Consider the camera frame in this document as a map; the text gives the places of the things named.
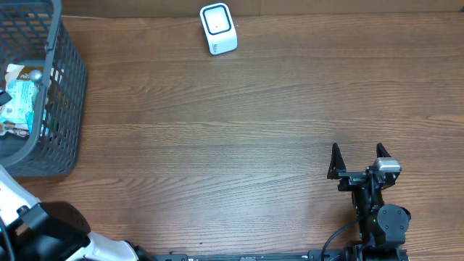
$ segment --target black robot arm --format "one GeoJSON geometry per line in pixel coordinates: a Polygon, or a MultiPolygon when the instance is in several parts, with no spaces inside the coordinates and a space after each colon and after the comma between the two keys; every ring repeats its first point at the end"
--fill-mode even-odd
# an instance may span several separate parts
{"type": "Polygon", "coordinates": [[[402,169],[382,144],[377,144],[376,151],[376,161],[365,171],[347,172],[339,146],[332,146],[327,178],[339,180],[339,191],[351,191],[360,227],[361,242],[347,247],[346,261],[407,260],[399,247],[406,241],[411,214],[404,207],[384,204],[381,192],[395,184],[402,169]]]}

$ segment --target wooden table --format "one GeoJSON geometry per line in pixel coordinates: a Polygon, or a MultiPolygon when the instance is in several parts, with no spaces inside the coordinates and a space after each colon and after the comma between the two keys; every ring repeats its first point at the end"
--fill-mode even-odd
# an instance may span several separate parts
{"type": "Polygon", "coordinates": [[[151,252],[305,252],[355,218],[332,143],[355,171],[382,142],[411,260],[461,260],[464,14],[234,21],[219,57],[198,18],[66,21],[89,71],[80,159],[24,186],[151,252]]]}

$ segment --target mesh basket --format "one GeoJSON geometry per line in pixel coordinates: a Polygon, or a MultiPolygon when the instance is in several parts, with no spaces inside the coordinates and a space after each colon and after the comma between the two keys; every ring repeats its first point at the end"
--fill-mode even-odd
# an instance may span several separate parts
{"type": "Polygon", "coordinates": [[[0,165],[13,176],[68,174],[75,167],[87,70],[61,12],[60,0],[0,2],[0,87],[9,64],[43,68],[32,131],[0,136],[0,165]]]}

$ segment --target black cable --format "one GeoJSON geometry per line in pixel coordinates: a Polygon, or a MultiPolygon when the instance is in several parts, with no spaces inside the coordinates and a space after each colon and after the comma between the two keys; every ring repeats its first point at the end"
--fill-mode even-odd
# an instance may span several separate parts
{"type": "Polygon", "coordinates": [[[9,235],[7,232],[7,227],[5,226],[5,223],[0,217],[0,228],[1,228],[1,235],[3,236],[3,240],[5,242],[5,251],[7,252],[9,256],[9,261],[15,261],[15,251],[13,250],[13,245],[11,240],[9,240],[9,235]]]}
{"type": "Polygon", "coordinates": [[[324,257],[324,253],[326,252],[326,249],[328,247],[328,245],[331,243],[331,241],[336,237],[338,236],[341,232],[345,231],[346,229],[349,229],[349,228],[352,228],[354,227],[358,222],[360,222],[361,220],[363,220],[366,216],[362,216],[362,217],[359,217],[358,219],[356,219],[355,221],[352,221],[350,224],[344,226],[343,228],[340,228],[337,232],[335,232],[331,237],[328,238],[327,242],[324,244],[324,247],[322,248],[322,250],[320,251],[320,261],[324,261],[325,257],[324,257]]]}
{"type": "Polygon", "coordinates": [[[320,251],[320,261],[324,261],[326,257],[324,257],[324,254],[326,252],[326,249],[328,245],[331,243],[331,241],[338,236],[341,232],[345,231],[346,229],[352,228],[356,224],[358,224],[361,220],[364,220],[367,218],[370,214],[370,211],[372,211],[374,207],[374,192],[375,192],[375,184],[374,184],[374,179],[373,176],[370,175],[370,206],[369,206],[369,211],[365,213],[363,216],[358,217],[355,221],[352,221],[350,224],[344,226],[343,228],[340,228],[337,232],[335,232],[330,238],[327,239],[327,242],[324,244],[322,250],[320,251]]]}

